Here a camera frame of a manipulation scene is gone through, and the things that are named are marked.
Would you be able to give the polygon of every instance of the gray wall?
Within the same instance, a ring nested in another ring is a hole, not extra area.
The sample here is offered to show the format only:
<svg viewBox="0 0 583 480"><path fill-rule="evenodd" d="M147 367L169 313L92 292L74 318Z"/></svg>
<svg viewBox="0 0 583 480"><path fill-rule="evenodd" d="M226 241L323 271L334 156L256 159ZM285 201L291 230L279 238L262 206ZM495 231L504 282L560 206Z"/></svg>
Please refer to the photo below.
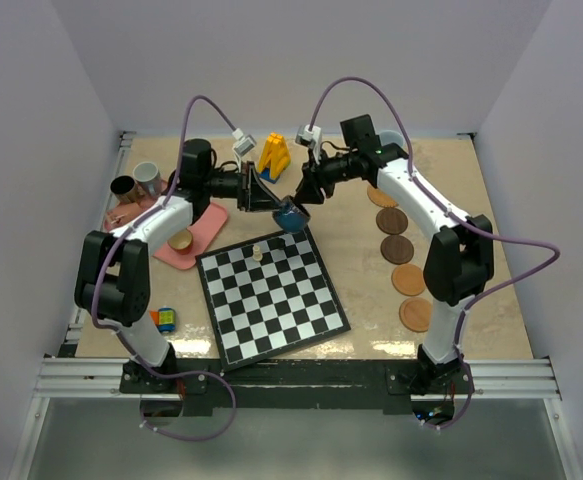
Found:
<svg viewBox="0 0 583 480"><path fill-rule="evenodd" d="M0 478L66 329L114 129L47 0L0 0Z"/></svg>
<svg viewBox="0 0 583 480"><path fill-rule="evenodd" d="M412 132L475 131L550 3L52 1L113 122L159 133L179 128L196 93L243 128L295 132L324 87L351 74L386 89ZM370 92L343 87L320 124L367 111L390 122ZM192 127L225 132L206 108Z"/></svg>
<svg viewBox="0 0 583 480"><path fill-rule="evenodd" d="M583 1L553 0L477 147L500 230L563 249L517 292L534 353L554 362L583 460ZM515 273L545 258L506 252Z"/></svg>

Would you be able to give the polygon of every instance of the chess piece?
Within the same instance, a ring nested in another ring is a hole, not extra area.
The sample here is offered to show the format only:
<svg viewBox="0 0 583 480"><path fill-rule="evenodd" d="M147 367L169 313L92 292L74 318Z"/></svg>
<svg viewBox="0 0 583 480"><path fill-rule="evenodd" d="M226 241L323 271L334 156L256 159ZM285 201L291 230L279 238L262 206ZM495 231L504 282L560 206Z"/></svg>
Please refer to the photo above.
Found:
<svg viewBox="0 0 583 480"><path fill-rule="evenodd" d="M260 250L260 246L259 245L254 245L253 246L253 259L256 262L261 262L262 261L262 251Z"/></svg>

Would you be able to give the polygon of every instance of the brown coaster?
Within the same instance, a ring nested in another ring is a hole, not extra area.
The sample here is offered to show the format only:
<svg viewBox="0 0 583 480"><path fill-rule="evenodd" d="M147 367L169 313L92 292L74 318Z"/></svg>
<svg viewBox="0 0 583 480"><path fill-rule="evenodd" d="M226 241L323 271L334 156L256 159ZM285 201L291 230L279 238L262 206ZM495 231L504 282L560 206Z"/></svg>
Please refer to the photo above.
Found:
<svg viewBox="0 0 583 480"><path fill-rule="evenodd" d="M389 235L382 240L380 252L388 262L402 265L413 258L414 249L411 240L402 235Z"/></svg>
<svg viewBox="0 0 583 480"><path fill-rule="evenodd" d="M371 185L367 187L367 195L369 196L369 200L375 203L378 207L393 208L398 206L398 203L390 196L381 192L377 188L373 188Z"/></svg>
<svg viewBox="0 0 583 480"><path fill-rule="evenodd" d="M426 288L422 269L411 263L395 267L391 282L398 292L409 297L420 295Z"/></svg>
<svg viewBox="0 0 583 480"><path fill-rule="evenodd" d="M400 305L400 320L412 332L426 332L429 330L432 310L431 302L424 298L407 298Z"/></svg>
<svg viewBox="0 0 583 480"><path fill-rule="evenodd" d="M375 217L378 228L389 235L399 235L409 226L409 219L402 210L383 208Z"/></svg>

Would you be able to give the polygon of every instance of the checkered board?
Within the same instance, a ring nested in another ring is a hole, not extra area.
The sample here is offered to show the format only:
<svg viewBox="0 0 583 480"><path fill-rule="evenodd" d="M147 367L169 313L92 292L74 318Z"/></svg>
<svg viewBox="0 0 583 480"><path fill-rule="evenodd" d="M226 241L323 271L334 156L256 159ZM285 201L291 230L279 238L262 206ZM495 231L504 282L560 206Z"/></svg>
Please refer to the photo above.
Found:
<svg viewBox="0 0 583 480"><path fill-rule="evenodd" d="M204 253L197 265L227 371L351 328L308 228Z"/></svg>

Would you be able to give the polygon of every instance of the wooden table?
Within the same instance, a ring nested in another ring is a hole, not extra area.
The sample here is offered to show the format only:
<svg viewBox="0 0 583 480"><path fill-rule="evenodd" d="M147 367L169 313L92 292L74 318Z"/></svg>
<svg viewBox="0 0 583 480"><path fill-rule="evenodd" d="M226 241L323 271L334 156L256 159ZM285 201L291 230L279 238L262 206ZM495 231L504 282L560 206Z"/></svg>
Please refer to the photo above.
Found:
<svg viewBox="0 0 583 480"><path fill-rule="evenodd" d="M337 137L332 139L342 143ZM218 162L231 160L231 138L211 139L218 152ZM292 194L300 178L300 166L306 161L304 148L287 139L292 163L271 189L280 197ZM258 140L253 159L257 161L264 146ZM168 178L175 168L178 139L143 138L133 141L124 168L130 174L140 162L153 161ZM483 213L493 221L493 212L478 160L469 139L415 139L415 164L429 181L449 200L470 214ZM309 206L309 224L342 305L351 323L351 331L332 340L300 349L282 358L382 359L412 358L424 334L402 326L398 317L400 304L407 298L391 284L395 265L380 254L385 238L376 226L379 208L366 194L367 183L354 180L336 186L334 196L321 206ZM244 213L235 200L214 200L229 212L229 220L211 249L249 240L278 231L270 213ZM413 223L405 235L415 246L413 263L424 266L428 243ZM176 270L154 258L151 268L150 308L173 307L177 312L177 330L169 334L179 356L217 357L209 313L196 268ZM510 278L501 245L495 245L495 278ZM423 294L431 299L428 292ZM504 289L473 308L466 330L464 349L471 359L527 359L531 349L513 288ZM126 357L127 353L109 332L98 331L87 321L78 345L81 357Z"/></svg>

